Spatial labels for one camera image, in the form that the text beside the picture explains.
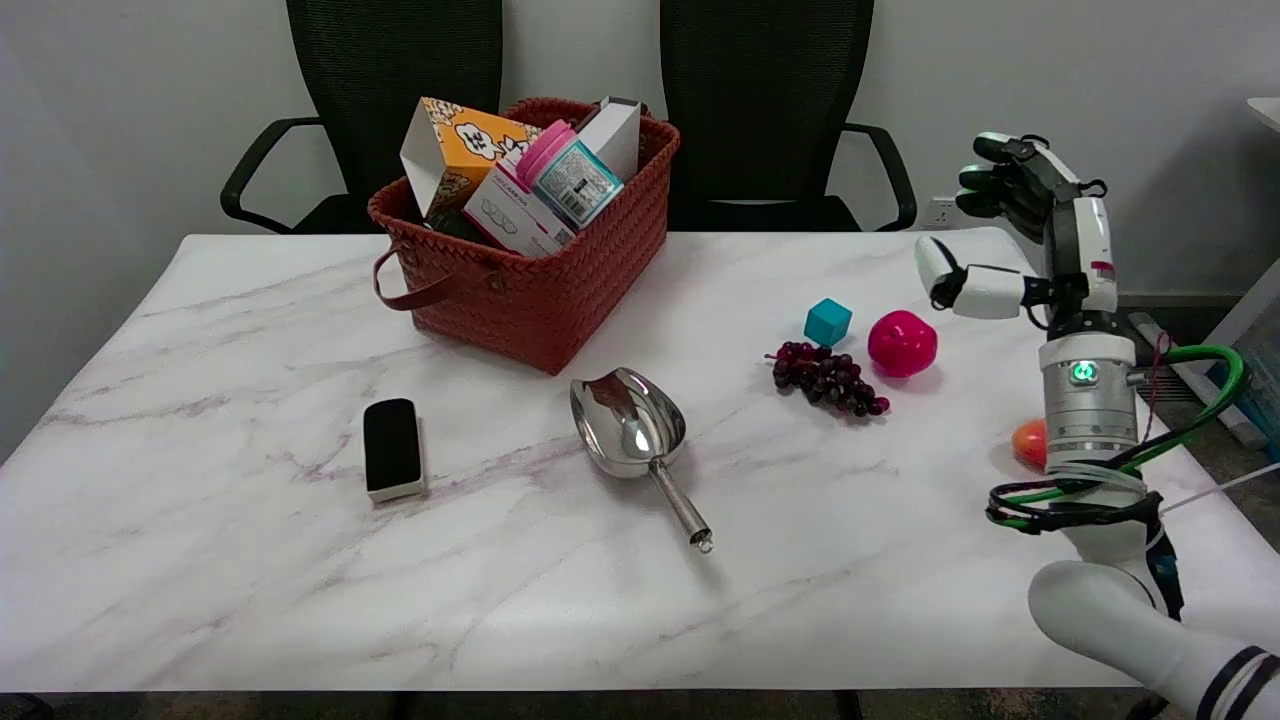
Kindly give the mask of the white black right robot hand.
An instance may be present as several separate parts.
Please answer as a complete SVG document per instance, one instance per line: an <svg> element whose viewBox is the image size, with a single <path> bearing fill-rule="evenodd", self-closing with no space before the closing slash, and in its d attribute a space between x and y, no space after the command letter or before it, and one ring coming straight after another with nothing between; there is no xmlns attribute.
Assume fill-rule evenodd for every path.
<svg viewBox="0 0 1280 720"><path fill-rule="evenodd" d="M916 270L938 311L1007 320L1027 314L1047 340L1119 332L1107 184L1083 181L1036 135L984 132L964 168L957 209L980 219L1004 218L1043 251L1043 275L983 264L963 265L938 237L915 245Z"/></svg>

